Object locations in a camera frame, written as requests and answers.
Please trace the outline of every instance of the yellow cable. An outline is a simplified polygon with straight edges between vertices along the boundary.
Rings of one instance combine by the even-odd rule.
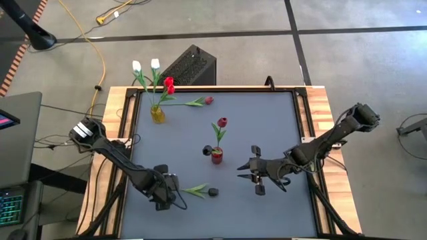
[[[97,18],[96,18],[96,22],[97,22],[99,25],[103,24],[103,23],[104,23],[104,21],[105,21],[105,19],[106,19],[107,17],[109,17],[111,14],[113,14],[115,11],[117,11],[117,10],[121,9],[122,7],[125,7],[126,5],[128,5],[129,3],[131,3],[132,1],[133,1],[133,0],[129,0],[129,1],[125,2],[124,4],[120,5],[119,7],[116,7],[115,9],[111,10],[111,11],[110,11],[109,13],[107,13],[107,15],[105,15],[105,16],[97,17]]]
[[[73,18],[75,24],[79,27],[80,31],[81,31],[81,35],[85,38],[85,40],[90,43],[92,45],[92,47],[96,50],[96,52],[98,53],[99,58],[102,61],[102,77],[101,80],[99,81],[98,85],[101,86],[102,82],[105,79],[105,61],[104,58],[102,57],[101,52],[99,51],[99,49],[86,37],[85,35],[85,31],[83,31],[83,29],[81,28],[81,25],[79,24],[79,22],[77,21],[77,19],[74,17],[74,15],[69,11],[69,9],[67,8],[67,6],[65,6],[65,4],[61,1],[58,0],[59,3],[62,5],[62,7],[68,12],[68,14],[70,15],[70,17]],[[95,100],[96,100],[96,95],[98,94],[98,89],[95,90],[95,94],[93,94],[93,98],[92,98],[92,103],[91,103],[91,111],[90,111],[90,115],[92,116],[92,111],[93,111],[93,105],[95,104]]]

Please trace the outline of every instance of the white tulip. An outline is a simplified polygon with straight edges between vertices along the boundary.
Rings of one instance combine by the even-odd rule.
[[[152,69],[159,69],[160,68],[159,59],[152,59],[151,60],[151,68]]]
[[[132,67],[133,70],[136,72],[140,72],[141,71],[141,63],[139,63],[139,61],[133,61],[132,62]]]

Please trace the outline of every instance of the concrete floor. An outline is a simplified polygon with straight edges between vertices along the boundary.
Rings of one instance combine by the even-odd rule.
[[[64,2],[85,30],[96,26],[95,15],[115,5],[112,0]],[[298,29],[427,25],[425,1],[291,3]],[[79,35],[56,0],[48,2],[40,24],[59,39]],[[282,0],[153,0],[133,6],[90,36],[255,30],[290,30]],[[343,149],[363,232],[368,236],[425,239],[427,161],[415,159],[400,148],[395,128],[407,116],[427,112],[423,95],[427,90],[427,32],[301,35],[300,39],[312,83],[326,86],[335,117],[356,102],[370,104],[382,117],[375,131],[351,135]],[[141,61],[147,69],[151,58],[159,58],[165,69],[191,44],[218,58],[218,85],[260,85],[267,75],[278,85],[304,84],[291,35],[108,41],[97,43],[107,65],[105,91],[98,103],[106,102],[109,87],[130,85],[133,60]],[[41,91],[44,104],[86,111],[101,70],[99,58],[86,43],[26,53],[8,95]],[[103,107],[95,110],[95,114],[102,112]],[[37,136],[67,133],[80,119],[80,115],[43,108]],[[419,134],[403,142],[411,152],[427,157],[427,143]],[[54,169],[79,158],[73,148],[36,150],[33,161]],[[55,196],[46,195],[46,199]],[[80,200],[81,196],[75,196],[75,205],[63,205],[74,207]],[[48,225],[43,239],[71,236],[74,229],[75,223]]]

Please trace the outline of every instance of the yellow vase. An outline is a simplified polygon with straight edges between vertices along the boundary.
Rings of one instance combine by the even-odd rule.
[[[151,107],[151,118],[154,123],[160,124],[166,121],[166,116],[161,107]]]

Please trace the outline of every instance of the red flower bud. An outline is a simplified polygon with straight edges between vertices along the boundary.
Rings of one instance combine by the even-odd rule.
[[[172,95],[173,93],[175,93],[175,87],[173,87],[173,85],[170,85],[169,87],[167,87],[167,94]]]
[[[205,103],[206,105],[210,105],[214,101],[214,97],[206,97]]]
[[[173,85],[173,77],[166,77],[165,79],[165,86],[170,87]]]
[[[227,125],[227,118],[226,117],[220,118],[217,124],[218,124],[218,127],[225,127]]]

